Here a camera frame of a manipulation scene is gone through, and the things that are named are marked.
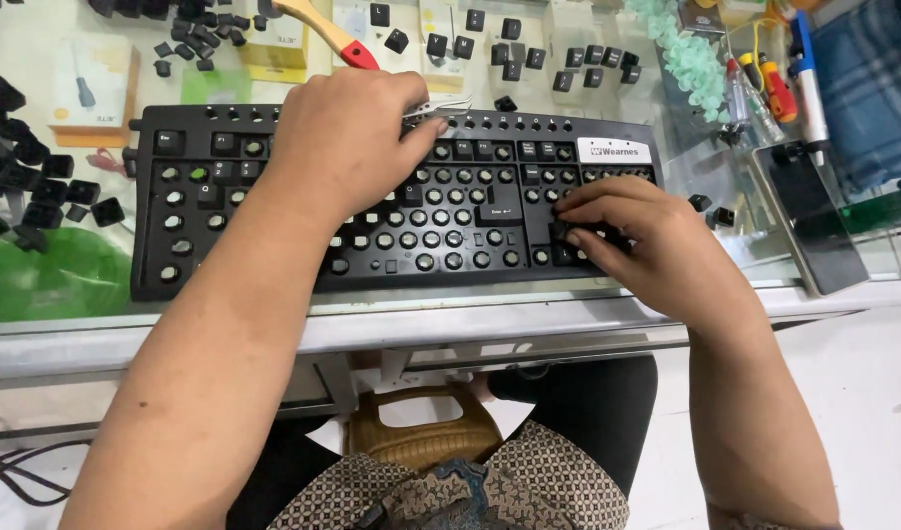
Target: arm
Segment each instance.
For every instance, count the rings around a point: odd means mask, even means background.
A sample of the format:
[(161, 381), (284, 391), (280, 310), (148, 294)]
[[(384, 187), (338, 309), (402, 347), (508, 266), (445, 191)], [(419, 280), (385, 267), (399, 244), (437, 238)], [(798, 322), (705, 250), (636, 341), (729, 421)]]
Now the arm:
[(629, 256), (587, 230), (567, 239), (646, 306), (690, 330), (690, 417), (713, 528), (727, 514), (795, 527), (839, 524), (826, 454), (751, 285), (685, 200), (621, 176), (556, 204), (560, 218), (606, 222)]
[(353, 69), (291, 90), (264, 175), (140, 347), (60, 530), (223, 524), (291, 377), (330, 238), (446, 129), (398, 139), (427, 96), (417, 74)]

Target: keyboard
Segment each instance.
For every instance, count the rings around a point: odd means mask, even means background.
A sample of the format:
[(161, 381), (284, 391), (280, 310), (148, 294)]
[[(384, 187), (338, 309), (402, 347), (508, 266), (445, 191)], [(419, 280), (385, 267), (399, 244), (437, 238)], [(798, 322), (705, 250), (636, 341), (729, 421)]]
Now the keyboard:
[[(279, 114), (279, 106), (148, 106), (133, 121), (133, 300), (174, 298), (202, 264), (264, 171)], [(561, 240), (571, 226), (552, 204), (622, 174), (663, 186), (652, 127), (483, 110), (450, 127), (400, 186), (342, 224), (316, 292), (601, 275)], [(607, 224), (587, 227), (629, 243)]]

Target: black cable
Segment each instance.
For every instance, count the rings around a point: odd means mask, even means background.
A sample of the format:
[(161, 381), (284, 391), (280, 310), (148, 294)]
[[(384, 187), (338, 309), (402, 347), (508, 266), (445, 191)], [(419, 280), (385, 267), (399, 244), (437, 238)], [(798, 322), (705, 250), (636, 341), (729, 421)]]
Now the black cable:
[[(5, 454), (0, 455), (0, 480), (5, 484), (13, 493), (15, 493), (20, 499), (22, 499), (26, 504), (30, 504), (36, 507), (44, 507), (50, 506), (53, 504), (58, 504), (71, 494), (71, 490), (69, 488), (64, 488), (63, 486), (59, 486), (50, 480), (47, 480), (41, 476), (37, 476), (31, 472), (28, 472), (20, 467), (18, 464), (38, 456), (39, 454), (43, 454), (45, 452), (54, 451), (56, 449), (60, 449), (62, 447), (68, 447), (71, 445), (90, 445), (91, 440), (73, 440), (73, 441), (62, 441), (60, 443), (56, 443), (54, 445), (49, 445), (47, 447), (42, 447), (40, 449), (35, 449), (34, 451), (28, 451), (26, 449), (19, 449), (15, 451), (10, 451)], [(15, 459), (11, 461), (6, 461), (8, 458), (12, 458), (15, 456)], [(46, 501), (42, 501), (36, 499), (29, 495), (24, 489), (15, 480), (6, 475), (6, 472), (14, 473), (18, 476), (22, 476), (44, 486), (45, 488), (49, 488), (53, 491), (56, 491), (60, 495), (55, 499), (49, 499)]]

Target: blue cloth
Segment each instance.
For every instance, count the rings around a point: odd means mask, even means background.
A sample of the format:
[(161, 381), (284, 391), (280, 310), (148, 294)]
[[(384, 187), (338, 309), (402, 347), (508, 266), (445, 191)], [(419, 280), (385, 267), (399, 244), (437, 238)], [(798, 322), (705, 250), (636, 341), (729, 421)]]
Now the blue cloth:
[(901, 0), (868, 0), (811, 39), (845, 194), (901, 178)]

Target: tweezers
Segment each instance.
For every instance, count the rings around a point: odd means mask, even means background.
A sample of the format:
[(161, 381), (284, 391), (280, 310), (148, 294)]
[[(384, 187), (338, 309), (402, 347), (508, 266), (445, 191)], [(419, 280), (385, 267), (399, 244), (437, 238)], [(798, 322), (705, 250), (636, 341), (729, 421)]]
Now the tweezers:
[(416, 126), (425, 120), (431, 118), (448, 116), (457, 116), (458, 114), (466, 114), (470, 111), (470, 99), (461, 101), (429, 101), (418, 106), (411, 107), (408, 112), (401, 116), (401, 124), (405, 126)]

